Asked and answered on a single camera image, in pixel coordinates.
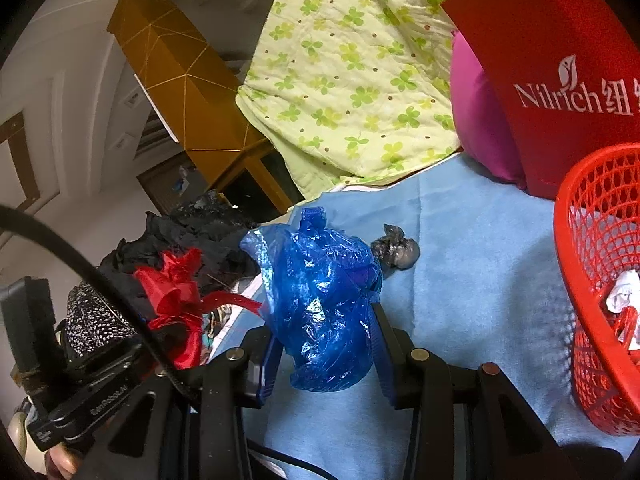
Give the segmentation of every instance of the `pink pillow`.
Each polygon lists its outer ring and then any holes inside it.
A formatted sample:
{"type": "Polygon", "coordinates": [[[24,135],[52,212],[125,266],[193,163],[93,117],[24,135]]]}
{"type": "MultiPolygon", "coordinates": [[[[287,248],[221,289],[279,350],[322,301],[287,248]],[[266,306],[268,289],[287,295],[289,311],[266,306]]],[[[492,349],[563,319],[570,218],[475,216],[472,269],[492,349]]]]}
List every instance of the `pink pillow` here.
{"type": "Polygon", "coordinates": [[[464,150],[494,176],[527,187],[507,118],[478,58],[462,34],[453,38],[451,107],[464,150]]]}

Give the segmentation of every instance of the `green floral fabric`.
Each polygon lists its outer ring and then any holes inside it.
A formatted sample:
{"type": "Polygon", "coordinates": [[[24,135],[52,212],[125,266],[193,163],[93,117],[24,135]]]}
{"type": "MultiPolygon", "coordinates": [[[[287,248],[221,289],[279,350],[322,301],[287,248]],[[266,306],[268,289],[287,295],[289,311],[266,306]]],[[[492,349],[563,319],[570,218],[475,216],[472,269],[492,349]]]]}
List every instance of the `green floral fabric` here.
{"type": "Polygon", "coordinates": [[[459,146],[444,0],[275,0],[236,103],[312,199],[459,146]]]}

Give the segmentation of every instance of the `blue plastic bag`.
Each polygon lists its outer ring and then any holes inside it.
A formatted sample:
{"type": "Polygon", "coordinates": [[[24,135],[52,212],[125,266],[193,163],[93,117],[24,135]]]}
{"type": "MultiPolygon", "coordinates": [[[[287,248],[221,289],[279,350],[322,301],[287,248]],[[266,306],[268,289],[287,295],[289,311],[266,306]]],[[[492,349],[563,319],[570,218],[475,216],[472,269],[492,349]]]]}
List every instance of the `blue plastic bag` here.
{"type": "Polygon", "coordinates": [[[328,229],[324,209],[302,210],[300,229],[272,224],[240,243],[262,269],[260,314],[295,362],[291,385],[336,392],[371,368],[369,309],[379,301],[380,264],[359,238],[328,229]]]}

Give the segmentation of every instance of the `basket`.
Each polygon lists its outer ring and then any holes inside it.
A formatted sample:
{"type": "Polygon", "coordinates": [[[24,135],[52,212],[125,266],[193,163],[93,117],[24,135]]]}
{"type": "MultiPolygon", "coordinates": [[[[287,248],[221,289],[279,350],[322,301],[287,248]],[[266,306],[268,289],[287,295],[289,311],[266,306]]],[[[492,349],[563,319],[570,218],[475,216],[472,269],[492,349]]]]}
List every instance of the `basket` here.
{"type": "Polygon", "coordinates": [[[574,393],[590,421],[640,434],[640,372],[614,336],[606,295],[623,270],[640,269],[640,142],[592,153],[556,198],[554,238],[576,313],[574,393]]]}

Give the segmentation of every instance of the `metal screw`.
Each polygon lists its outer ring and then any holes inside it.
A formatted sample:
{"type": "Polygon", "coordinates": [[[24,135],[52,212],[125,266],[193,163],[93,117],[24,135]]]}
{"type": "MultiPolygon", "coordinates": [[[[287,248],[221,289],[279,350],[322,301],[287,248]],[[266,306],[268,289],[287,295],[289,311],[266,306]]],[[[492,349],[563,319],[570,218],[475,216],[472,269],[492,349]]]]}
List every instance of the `metal screw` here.
{"type": "Polygon", "coordinates": [[[226,358],[230,361],[238,361],[244,357],[244,350],[239,347],[230,348],[225,352],[226,358]]]}
{"type": "Polygon", "coordinates": [[[426,361],[430,357],[429,352],[424,348],[414,348],[410,355],[414,361],[426,361]]]}
{"type": "Polygon", "coordinates": [[[487,375],[497,375],[500,373],[500,367],[496,363],[484,363],[482,371],[487,375]]]}

